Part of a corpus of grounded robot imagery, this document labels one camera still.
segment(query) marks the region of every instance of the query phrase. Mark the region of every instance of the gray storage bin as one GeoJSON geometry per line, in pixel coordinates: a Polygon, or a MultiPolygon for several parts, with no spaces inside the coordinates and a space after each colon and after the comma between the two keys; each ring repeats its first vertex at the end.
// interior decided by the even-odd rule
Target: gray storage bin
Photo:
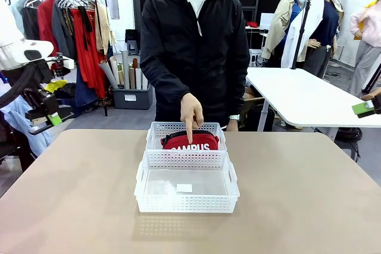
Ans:
{"type": "Polygon", "coordinates": [[[150,109],[153,98],[153,87],[147,90],[113,89],[115,108],[121,109],[150,109]]]}

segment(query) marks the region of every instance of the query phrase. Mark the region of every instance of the black coat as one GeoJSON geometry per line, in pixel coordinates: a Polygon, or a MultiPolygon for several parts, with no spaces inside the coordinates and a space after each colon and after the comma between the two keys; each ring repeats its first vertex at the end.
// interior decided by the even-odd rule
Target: black coat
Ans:
{"type": "Polygon", "coordinates": [[[180,101],[189,92],[205,122],[225,126],[240,114],[249,48],[239,0],[206,0],[199,19],[187,0],[147,0],[141,50],[140,67],[156,91],[157,121],[180,121],[180,101]]]}

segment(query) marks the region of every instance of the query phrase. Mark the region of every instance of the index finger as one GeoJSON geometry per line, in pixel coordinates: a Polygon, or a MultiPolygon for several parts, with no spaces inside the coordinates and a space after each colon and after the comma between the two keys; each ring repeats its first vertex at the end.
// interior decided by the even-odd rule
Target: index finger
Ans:
{"type": "Polygon", "coordinates": [[[192,132],[192,119],[186,118],[185,119],[185,126],[186,126],[186,134],[188,135],[188,142],[189,144],[193,143],[193,132],[192,132]]]}

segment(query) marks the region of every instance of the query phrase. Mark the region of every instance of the wristwatch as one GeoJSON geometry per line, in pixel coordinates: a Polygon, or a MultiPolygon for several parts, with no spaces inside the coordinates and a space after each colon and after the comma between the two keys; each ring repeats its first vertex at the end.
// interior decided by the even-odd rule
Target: wristwatch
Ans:
{"type": "Polygon", "coordinates": [[[240,115],[231,115],[229,116],[229,119],[231,120],[239,120],[240,115]]]}

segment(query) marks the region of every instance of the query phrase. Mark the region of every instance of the green tag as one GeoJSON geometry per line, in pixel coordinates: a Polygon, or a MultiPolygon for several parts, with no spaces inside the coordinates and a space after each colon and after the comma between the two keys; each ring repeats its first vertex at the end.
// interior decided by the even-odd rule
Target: green tag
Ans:
{"type": "Polygon", "coordinates": [[[352,109],[356,115],[360,115],[360,114],[374,110],[374,108],[367,108],[366,102],[364,102],[363,104],[358,104],[358,105],[352,106],[352,109]]]}
{"type": "Polygon", "coordinates": [[[57,114],[55,117],[48,115],[48,118],[50,122],[53,124],[53,126],[60,125],[62,123],[61,117],[57,114]]]}

